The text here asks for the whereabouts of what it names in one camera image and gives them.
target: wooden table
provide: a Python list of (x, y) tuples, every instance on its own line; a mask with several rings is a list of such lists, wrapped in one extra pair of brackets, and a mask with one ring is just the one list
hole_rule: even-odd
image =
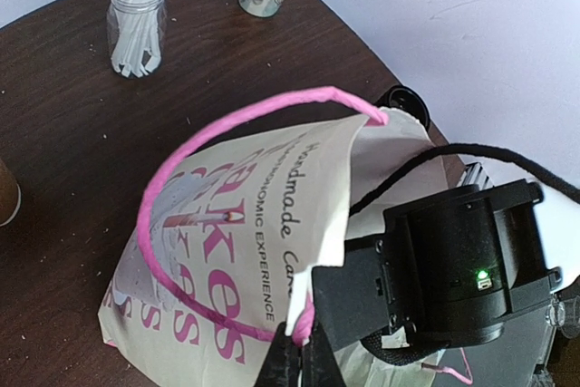
[[(102, 344), (96, 314), (159, 164), (278, 92), (333, 84), (374, 101), (397, 82), (320, 0), (268, 20), (237, 0), (168, 0), (161, 68), (126, 80), (110, 67), (108, 4), (61, 0), (0, 31), (0, 156), (24, 193), (0, 229), (2, 385), (152, 385)], [(349, 113), (294, 107), (222, 140)]]

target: paper bag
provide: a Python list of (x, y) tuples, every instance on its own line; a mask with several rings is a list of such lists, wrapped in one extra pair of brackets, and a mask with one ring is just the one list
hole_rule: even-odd
[[(230, 140), (240, 123), (304, 102), (362, 112)], [(440, 161), (348, 221), (350, 205), (431, 146), (411, 116), (335, 88), (289, 92), (234, 112), (176, 150), (148, 185), (105, 295), (105, 343), (164, 387), (252, 386), (279, 323), (297, 343), (314, 319), (313, 266), (341, 266), (346, 237), (381, 211), (447, 188)]]

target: brown cup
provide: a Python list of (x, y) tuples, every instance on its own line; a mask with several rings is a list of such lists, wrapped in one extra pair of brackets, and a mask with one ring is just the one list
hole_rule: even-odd
[(20, 188), (16, 183), (15, 176), (0, 160), (0, 227), (12, 221), (21, 201)]

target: bag handle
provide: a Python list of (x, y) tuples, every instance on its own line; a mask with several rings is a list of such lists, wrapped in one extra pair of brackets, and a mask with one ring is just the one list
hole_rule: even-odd
[[(261, 117), (270, 112), (283, 109), (288, 106), (296, 104), (310, 103), (310, 102), (338, 102), (344, 106), (352, 108), (360, 113), (366, 114), (369, 117), (369, 124), (371, 125), (385, 125), (388, 122), (386, 113), (380, 111), (378, 108), (372, 106), (365, 100), (352, 95), (348, 92), (341, 91), (334, 87), (313, 88), (311, 90), (285, 92), (277, 96), (263, 100), (262, 102), (254, 103), (238, 111), (231, 112), (225, 117), (213, 121), (208, 126), (198, 131), (195, 135), (184, 142), (177, 150), (175, 150), (159, 167), (149, 185), (143, 193), (143, 199), (140, 204), (139, 214), (137, 216), (137, 240), (145, 263), (150, 268), (152, 275), (164, 287), (166, 287), (181, 303), (189, 307), (195, 313), (208, 319), (214, 324), (219, 324), (228, 329), (234, 329), (243, 335), (253, 337), (264, 342), (271, 342), (274, 338), (274, 333), (267, 330), (261, 330), (251, 325), (242, 324), (234, 319), (228, 318), (221, 313), (212, 310), (211, 308), (201, 304), (194, 298), (190, 297), (173, 279), (163, 270), (160, 262), (155, 257), (153, 246), (150, 237), (151, 225), (151, 211), (155, 198), (160, 194), (165, 186), (165, 183), (173, 173), (175, 168), (186, 159), (191, 153), (198, 150), (202, 145), (209, 140), (216, 138), (218, 135), (225, 133), (236, 126), (243, 124), (254, 118)], [(310, 317), (314, 314), (314, 308), (310, 305), (308, 312), (304, 316)], [(310, 334), (310, 329), (303, 329), (302, 334), (306, 334), (307, 338)]]

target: glass jar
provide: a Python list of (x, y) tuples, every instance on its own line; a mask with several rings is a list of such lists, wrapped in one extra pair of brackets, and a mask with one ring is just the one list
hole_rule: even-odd
[(107, 37), (113, 70), (127, 78), (153, 73), (161, 64), (166, 26), (165, 0), (111, 0)]
[(580, 296), (560, 301), (557, 296), (546, 311), (547, 322), (561, 329), (564, 337), (574, 339), (580, 335)]

